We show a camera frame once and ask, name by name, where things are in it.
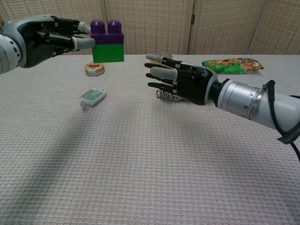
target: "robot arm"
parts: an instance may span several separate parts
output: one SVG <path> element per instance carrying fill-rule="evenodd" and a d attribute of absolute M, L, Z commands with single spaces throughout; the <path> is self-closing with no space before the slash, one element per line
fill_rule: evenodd
<path fill-rule="evenodd" d="M 84 33 L 90 34 L 90 26 L 84 22 L 53 15 L 9 21 L 0 34 L 0 74 L 17 66 L 33 67 L 69 51 L 92 48 L 94 39 L 74 36 Z"/>
<path fill-rule="evenodd" d="M 300 135 L 298 96 L 275 93 L 274 81 L 262 88 L 229 79 L 219 82 L 215 72 L 199 65 L 151 54 L 146 58 L 170 67 L 146 63 L 145 67 L 150 68 L 146 76 L 163 82 L 150 82 L 150 87 L 176 94 L 197 105 L 213 101 L 220 109 L 276 129 L 282 135 L 279 140 L 291 144 L 300 161 L 300 153 L 293 143 Z"/>

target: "snack bag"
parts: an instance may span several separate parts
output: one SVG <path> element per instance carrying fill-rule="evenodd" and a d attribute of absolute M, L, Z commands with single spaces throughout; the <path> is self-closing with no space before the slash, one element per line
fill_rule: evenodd
<path fill-rule="evenodd" d="M 219 74 L 240 74 L 263 69 L 262 64 L 251 58 L 232 58 L 226 60 L 207 60 L 202 65 Z"/>

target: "green lego brick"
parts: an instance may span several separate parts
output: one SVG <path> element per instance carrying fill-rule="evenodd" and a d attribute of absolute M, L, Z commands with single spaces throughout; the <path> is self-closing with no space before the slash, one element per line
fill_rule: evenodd
<path fill-rule="evenodd" d="M 124 61 L 124 44 L 95 45 L 92 52 L 95 63 Z"/>

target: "lego block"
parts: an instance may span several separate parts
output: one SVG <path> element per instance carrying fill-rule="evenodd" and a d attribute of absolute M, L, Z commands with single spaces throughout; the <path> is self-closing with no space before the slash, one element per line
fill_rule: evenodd
<path fill-rule="evenodd" d="M 124 34 L 120 21 L 110 20 L 105 30 L 103 21 L 93 20 L 90 28 L 90 37 L 96 41 L 92 49 L 95 63 L 124 61 Z"/>
<path fill-rule="evenodd" d="M 123 62 L 124 61 L 124 45 L 95 45 L 92 48 L 94 63 L 103 62 Z"/>

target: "table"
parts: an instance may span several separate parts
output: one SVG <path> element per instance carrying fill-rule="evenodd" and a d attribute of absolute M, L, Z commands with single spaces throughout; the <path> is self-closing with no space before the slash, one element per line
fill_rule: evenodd
<path fill-rule="evenodd" d="M 219 80 L 274 79 L 300 94 L 299 56 L 250 57 L 265 69 Z M 143 55 L 99 77 L 84 73 L 91 59 L 1 75 L 0 224 L 300 224 L 300 164 L 277 131 L 213 104 L 157 99 Z M 107 97 L 83 112 L 92 87 Z"/>

